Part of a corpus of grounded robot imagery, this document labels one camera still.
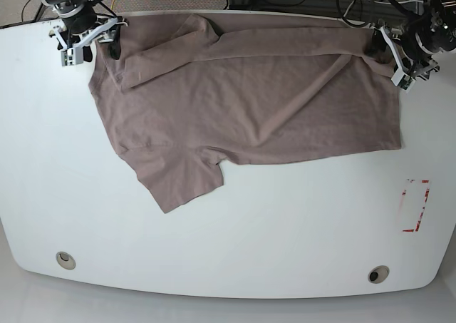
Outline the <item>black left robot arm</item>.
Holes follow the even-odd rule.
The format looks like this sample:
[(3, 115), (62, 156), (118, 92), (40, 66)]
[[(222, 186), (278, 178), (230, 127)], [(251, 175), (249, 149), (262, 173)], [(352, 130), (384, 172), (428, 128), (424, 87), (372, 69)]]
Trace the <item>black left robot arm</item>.
[(426, 81), (440, 70), (434, 55), (455, 52), (455, 0), (421, 0), (421, 14), (396, 0), (388, 1), (405, 17), (405, 23), (397, 28), (382, 21), (373, 25), (370, 53), (390, 49), (395, 62), (391, 81), (407, 91), (417, 78)]

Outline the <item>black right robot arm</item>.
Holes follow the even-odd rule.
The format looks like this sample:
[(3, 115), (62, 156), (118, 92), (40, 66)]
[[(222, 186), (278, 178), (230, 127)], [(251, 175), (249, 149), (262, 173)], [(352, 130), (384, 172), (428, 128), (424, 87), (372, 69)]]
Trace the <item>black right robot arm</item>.
[(54, 26), (51, 37), (58, 41), (63, 66), (75, 66), (91, 62), (91, 44), (106, 43), (111, 58), (121, 55), (120, 30), (128, 22), (109, 9), (103, 0), (40, 0), (44, 6), (62, 20), (62, 26)]

